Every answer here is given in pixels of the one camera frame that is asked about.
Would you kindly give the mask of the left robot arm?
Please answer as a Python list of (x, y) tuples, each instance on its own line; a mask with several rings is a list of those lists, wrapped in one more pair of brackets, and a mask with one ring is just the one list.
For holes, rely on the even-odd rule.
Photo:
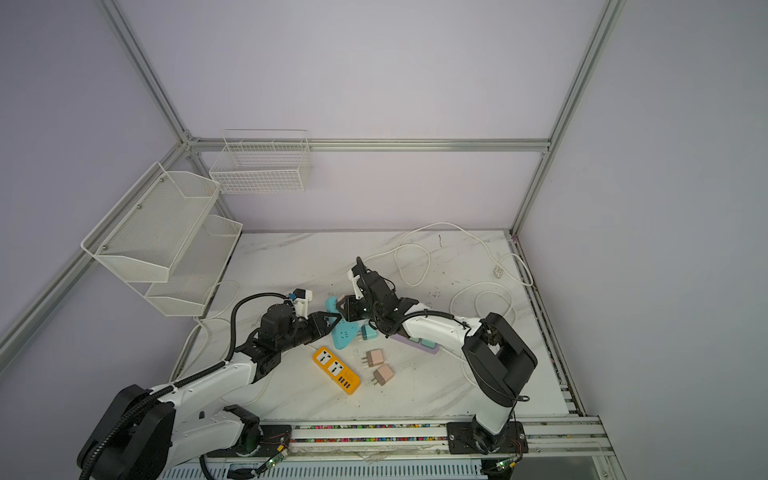
[(77, 457), (83, 479), (156, 479), (192, 459), (231, 450), (241, 456), (276, 449), (260, 418), (225, 396), (255, 384), (284, 352), (331, 333), (337, 312), (307, 310), (309, 294), (273, 293), (276, 304), (243, 342), (230, 334), (225, 357), (187, 377), (151, 389), (130, 385), (113, 399)]

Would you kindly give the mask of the pink charger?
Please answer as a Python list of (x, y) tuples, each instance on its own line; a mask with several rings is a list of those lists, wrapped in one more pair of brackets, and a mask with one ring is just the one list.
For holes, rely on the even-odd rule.
[(381, 364), (373, 371), (372, 383), (380, 386), (386, 385), (394, 375), (393, 369), (388, 364)]
[(372, 349), (363, 355), (362, 361), (369, 368), (378, 367), (385, 363), (385, 355), (382, 349)]

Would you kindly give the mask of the teal mountain-shaped power strip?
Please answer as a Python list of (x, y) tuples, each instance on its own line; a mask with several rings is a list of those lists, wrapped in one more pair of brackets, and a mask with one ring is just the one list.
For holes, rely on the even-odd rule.
[[(326, 302), (326, 310), (328, 313), (340, 314), (337, 308), (337, 297), (329, 297)], [(337, 350), (342, 350), (348, 347), (358, 333), (361, 330), (360, 322), (349, 322), (344, 317), (341, 317), (338, 323), (335, 324), (331, 331), (333, 344)]]

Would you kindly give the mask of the purple power strip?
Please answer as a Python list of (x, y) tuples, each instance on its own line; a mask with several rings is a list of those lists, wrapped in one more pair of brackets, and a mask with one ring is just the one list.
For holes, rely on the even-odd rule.
[(397, 341), (397, 342), (399, 342), (399, 343), (401, 343), (403, 345), (406, 345), (406, 346), (415, 348), (417, 350), (426, 352), (426, 353), (428, 353), (430, 355), (436, 355), (439, 352), (439, 346), (438, 345), (437, 345), (437, 349), (435, 349), (435, 350), (431, 350), (431, 349), (428, 349), (428, 348), (425, 348), (424, 346), (422, 346), (420, 344), (421, 338), (412, 338), (412, 337), (406, 337), (406, 336), (397, 334), (397, 335), (390, 336), (390, 339), (394, 340), (394, 341)]

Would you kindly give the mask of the mint charger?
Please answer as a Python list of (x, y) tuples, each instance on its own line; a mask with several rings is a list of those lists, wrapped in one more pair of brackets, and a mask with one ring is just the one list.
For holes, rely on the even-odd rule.
[(370, 325), (363, 325), (360, 332), (363, 340), (372, 340), (378, 336), (377, 330)]

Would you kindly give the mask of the orange power strip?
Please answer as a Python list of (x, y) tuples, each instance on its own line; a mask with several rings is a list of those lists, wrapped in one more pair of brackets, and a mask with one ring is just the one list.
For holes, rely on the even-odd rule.
[(353, 395), (361, 380), (332, 350), (321, 347), (312, 354), (313, 362), (347, 395)]

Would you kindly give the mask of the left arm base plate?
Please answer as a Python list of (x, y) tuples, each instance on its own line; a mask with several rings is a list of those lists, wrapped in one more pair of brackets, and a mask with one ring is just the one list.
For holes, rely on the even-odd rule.
[(227, 457), (271, 457), (279, 447), (288, 447), (292, 427), (288, 424), (247, 427), (234, 446), (221, 450)]

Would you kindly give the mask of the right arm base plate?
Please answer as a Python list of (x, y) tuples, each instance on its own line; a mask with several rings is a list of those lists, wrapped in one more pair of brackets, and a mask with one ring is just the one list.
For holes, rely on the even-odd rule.
[(529, 452), (523, 424), (509, 420), (497, 434), (486, 431), (478, 422), (449, 422), (446, 425), (451, 454), (520, 454)]

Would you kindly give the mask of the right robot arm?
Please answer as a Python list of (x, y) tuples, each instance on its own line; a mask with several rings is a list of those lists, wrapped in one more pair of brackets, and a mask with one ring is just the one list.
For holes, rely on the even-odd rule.
[(427, 340), (462, 355), (486, 400), (473, 417), (478, 439), (502, 436), (522, 390), (538, 366), (532, 349), (500, 314), (461, 317), (400, 297), (363, 263), (347, 273), (353, 293), (337, 302), (344, 319), (365, 320), (384, 336)]

